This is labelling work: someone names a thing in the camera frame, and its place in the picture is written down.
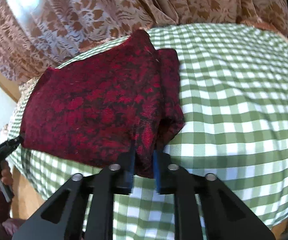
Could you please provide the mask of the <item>person's left hand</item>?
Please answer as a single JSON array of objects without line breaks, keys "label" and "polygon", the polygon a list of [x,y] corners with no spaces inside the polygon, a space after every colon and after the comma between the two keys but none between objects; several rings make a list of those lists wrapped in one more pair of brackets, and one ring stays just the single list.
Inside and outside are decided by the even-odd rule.
[{"label": "person's left hand", "polygon": [[1,162],[0,180],[4,185],[12,186],[13,178],[9,164],[6,160]]}]

